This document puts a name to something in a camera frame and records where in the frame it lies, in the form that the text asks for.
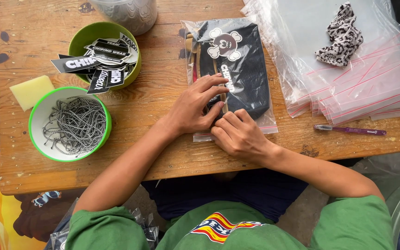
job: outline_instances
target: hand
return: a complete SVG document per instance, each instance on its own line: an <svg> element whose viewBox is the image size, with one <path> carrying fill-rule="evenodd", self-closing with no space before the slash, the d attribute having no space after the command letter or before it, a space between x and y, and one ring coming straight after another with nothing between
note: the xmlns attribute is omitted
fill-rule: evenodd
<svg viewBox="0 0 400 250"><path fill-rule="evenodd" d="M229 92L226 87L216 86L227 82L228 79L221 77L220 73L201 77L182 92L168 115L159 122L165 123L176 136L210 128L225 103L217 102L206 115L203 113L203 108L216 95Z"/></svg>
<svg viewBox="0 0 400 250"><path fill-rule="evenodd" d="M230 155L263 167L281 147L270 142L244 109L227 112L211 129L216 144Z"/></svg>

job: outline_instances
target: leopard print cloth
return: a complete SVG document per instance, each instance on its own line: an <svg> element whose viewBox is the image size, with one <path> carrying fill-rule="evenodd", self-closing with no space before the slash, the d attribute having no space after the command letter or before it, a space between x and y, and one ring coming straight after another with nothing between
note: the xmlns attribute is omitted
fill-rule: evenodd
<svg viewBox="0 0 400 250"><path fill-rule="evenodd" d="M348 65L351 56L364 42L360 30L353 26L355 21L356 15L354 15L350 2L347 1L339 7L336 18L327 28L330 42L333 42L333 45L314 52L317 60L338 67Z"/></svg>

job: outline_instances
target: yellow sponge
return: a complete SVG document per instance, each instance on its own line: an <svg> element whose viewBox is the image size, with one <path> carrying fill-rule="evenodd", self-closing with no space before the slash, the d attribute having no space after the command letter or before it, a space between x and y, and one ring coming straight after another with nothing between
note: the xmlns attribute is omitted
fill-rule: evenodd
<svg viewBox="0 0 400 250"><path fill-rule="evenodd" d="M45 94L54 89L48 76L36 77L10 87L23 111L33 108Z"/></svg>

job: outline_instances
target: gray plastic container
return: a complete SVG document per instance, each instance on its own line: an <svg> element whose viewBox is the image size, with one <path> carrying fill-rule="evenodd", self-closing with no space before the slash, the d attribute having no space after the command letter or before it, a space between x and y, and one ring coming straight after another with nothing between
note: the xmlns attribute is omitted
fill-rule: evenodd
<svg viewBox="0 0 400 250"><path fill-rule="evenodd" d="M156 0L89 0L107 21L125 27L134 36L141 35L157 19Z"/></svg>

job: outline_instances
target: skull and crossbones logo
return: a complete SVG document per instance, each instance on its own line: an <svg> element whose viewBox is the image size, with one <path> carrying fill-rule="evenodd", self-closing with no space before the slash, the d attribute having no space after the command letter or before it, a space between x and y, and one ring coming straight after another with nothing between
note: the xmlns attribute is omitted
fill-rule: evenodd
<svg viewBox="0 0 400 250"><path fill-rule="evenodd" d="M209 32L209 36L214 38L212 47L208 48L208 54L212 58L225 56L230 61L235 61L240 58L237 43L242 41L242 36L237 31L232 31L230 34L223 33L221 29L215 28Z"/></svg>

